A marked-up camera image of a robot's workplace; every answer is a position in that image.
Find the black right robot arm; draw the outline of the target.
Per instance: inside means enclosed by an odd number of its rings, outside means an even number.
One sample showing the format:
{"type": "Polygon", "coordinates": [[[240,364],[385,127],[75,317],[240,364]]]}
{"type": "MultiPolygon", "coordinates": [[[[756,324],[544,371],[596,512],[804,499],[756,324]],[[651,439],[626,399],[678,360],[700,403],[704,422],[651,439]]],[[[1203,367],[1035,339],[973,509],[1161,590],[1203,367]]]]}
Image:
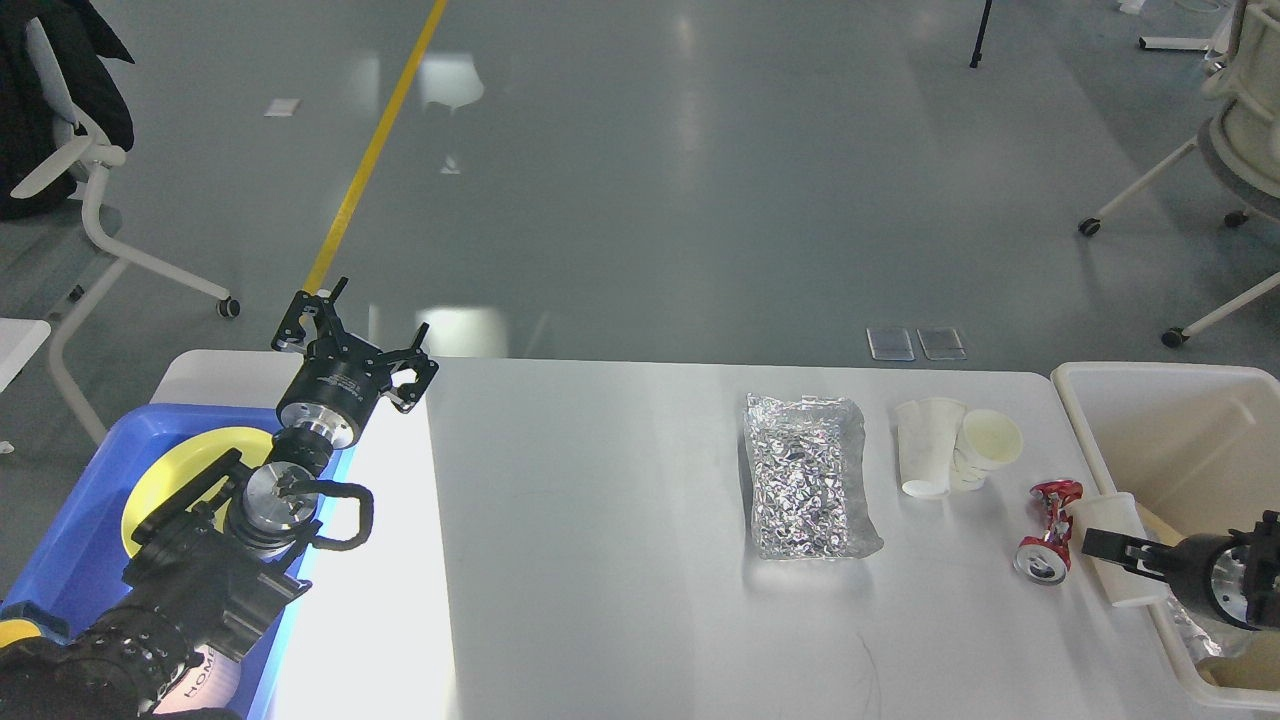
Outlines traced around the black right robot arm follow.
{"type": "Polygon", "coordinates": [[[1277,512],[1252,530],[1188,536],[1174,546],[1112,530],[1085,532],[1083,553],[1164,583],[1188,610],[1247,632],[1279,628],[1277,512]]]}

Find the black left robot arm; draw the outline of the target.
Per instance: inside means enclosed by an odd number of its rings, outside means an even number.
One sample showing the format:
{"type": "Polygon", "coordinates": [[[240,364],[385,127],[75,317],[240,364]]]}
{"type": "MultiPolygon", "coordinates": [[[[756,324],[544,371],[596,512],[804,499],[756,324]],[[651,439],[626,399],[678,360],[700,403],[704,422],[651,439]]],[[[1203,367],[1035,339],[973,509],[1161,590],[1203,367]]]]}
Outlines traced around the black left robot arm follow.
{"type": "Polygon", "coordinates": [[[35,635],[3,650],[5,719],[150,719],[210,653],[241,661],[311,589],[289,573],[306,550],[369,541],[372,492],[323,471],[360,441],[379,400],[410,413],[439,366],[428,323],[406,348],[349,333],[337,311],[344,287],[296,292],[271,340],[302,361],[264,461],[225,450],[145,515],[123,571],[129,592],[72,641],[35,635]]]}

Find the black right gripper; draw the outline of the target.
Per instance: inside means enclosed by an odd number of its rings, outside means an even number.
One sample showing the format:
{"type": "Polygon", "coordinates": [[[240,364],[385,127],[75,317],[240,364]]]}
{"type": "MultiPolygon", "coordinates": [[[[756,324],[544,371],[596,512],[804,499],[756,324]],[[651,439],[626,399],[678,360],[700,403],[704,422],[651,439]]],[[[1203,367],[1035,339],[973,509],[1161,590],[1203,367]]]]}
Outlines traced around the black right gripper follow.
{"type": "Polygon", "coordinates": [[[1197,534],[1172,546],[1112,530],[1091,528],[1084,555],[1125,571],[1166,583],[1189,610],[1248,632],[1263,628],[1251,620],[1245,570],[1251,543],[1233,536],[1197,534]]]}

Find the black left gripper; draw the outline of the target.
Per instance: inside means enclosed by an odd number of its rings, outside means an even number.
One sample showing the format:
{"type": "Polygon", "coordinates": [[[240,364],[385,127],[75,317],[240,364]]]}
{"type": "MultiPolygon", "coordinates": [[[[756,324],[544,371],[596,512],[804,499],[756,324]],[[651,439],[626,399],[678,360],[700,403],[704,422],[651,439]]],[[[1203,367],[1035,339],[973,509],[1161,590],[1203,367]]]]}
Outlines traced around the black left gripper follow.
{"type": "Polygon", "coordinates": [[[429,323],[420,324],[407,348],[380,352],[371,345],[347,345],[337,313],[346,286],[339,278],[324,292],[297,291],[270,341],[275,352],[303,356],[276,406],[282,427],[310,430],[333,448],[360,439],[380,397],[398,413],[411,413],[438,373],[425,351],[429,323]]]}

